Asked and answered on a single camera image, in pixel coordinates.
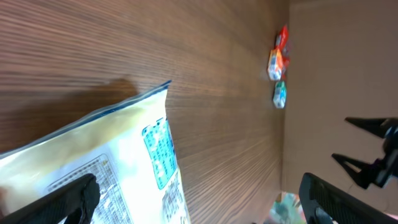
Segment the orange tissue pack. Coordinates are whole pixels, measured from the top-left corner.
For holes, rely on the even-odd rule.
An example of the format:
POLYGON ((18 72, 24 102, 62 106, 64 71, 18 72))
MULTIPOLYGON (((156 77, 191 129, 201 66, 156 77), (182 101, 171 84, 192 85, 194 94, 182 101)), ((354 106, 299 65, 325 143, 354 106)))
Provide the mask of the orange tissue pack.
POLYGON ((273 49, 270 52, 267 72, 269 78, 273 81, 280 80, 282 77, 282 69, 284 67, 282 54, 279 49, 273 49))

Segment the large cream snack bag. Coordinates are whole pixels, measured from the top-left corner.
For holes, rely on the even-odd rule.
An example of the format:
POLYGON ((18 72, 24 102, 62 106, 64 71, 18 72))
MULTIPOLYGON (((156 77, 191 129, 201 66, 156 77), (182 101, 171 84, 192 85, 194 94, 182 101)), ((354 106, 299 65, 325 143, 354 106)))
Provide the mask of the large cream snack bag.
POLYGON ((90 223, 189 223, 165 112, 168 88, 163 83, 1 154, 1 220, 93 174, 100 198, 90 223))

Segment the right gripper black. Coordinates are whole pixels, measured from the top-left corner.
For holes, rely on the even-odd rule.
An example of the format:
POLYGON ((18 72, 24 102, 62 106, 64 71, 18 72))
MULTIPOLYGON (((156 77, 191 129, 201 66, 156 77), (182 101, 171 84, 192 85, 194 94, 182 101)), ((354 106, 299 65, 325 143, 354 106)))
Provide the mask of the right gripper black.
POLYGON ((345 121, 384 140, 382 148, 385 156, 379 161, 381 170, 375 164, 359 161, 341 154, 332 154, 332 158, 351 177, 354 183, 367 189, 376 181, 383 188, 391 178, 397 178, 397 118, 354 118, 345 121))

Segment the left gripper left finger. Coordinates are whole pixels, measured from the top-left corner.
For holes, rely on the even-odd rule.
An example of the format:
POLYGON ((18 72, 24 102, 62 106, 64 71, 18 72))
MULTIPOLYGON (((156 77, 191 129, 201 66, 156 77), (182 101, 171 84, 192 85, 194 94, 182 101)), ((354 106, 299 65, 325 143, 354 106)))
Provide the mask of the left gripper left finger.
POLYGON ((2 224, 89 224, 100 201, 100 186, 85 174, 5 216, 2 224))

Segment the red snack bag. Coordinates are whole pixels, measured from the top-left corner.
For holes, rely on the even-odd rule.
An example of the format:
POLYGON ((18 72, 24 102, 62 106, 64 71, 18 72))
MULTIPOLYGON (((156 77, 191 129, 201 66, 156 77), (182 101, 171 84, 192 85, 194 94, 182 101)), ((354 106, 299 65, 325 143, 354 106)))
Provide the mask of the red snack bag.
POLYGON ((279 49, 282 54, 282 61, 283 61, 282 78, 285 78, 285 73, 290 64, 288 43, 289 43, 289 30, 287 25, 284 25, 283 28, 277 34, 275 40, 275 47, 279 49))

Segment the teal tissue pack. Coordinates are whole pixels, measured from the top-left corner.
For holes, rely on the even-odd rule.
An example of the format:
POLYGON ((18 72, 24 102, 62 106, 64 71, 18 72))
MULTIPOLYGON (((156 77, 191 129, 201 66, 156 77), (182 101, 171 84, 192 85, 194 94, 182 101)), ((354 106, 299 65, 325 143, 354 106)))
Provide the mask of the teal tissue pack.
POLYGON ((278 81, 275 84, 273 103, 274 106, 278 109, 283 109, 285 107, 287 97, 287 89, 285 85, 285 81, 278 81))

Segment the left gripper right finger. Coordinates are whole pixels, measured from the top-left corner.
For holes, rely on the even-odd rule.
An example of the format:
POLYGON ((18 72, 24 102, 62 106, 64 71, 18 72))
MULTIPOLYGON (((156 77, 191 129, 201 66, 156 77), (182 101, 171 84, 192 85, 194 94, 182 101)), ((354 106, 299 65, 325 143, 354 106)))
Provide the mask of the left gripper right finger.
POLYGON ((310 224, 397 224, 396 219, 311 173, 303 175, 298 195, 310 224))

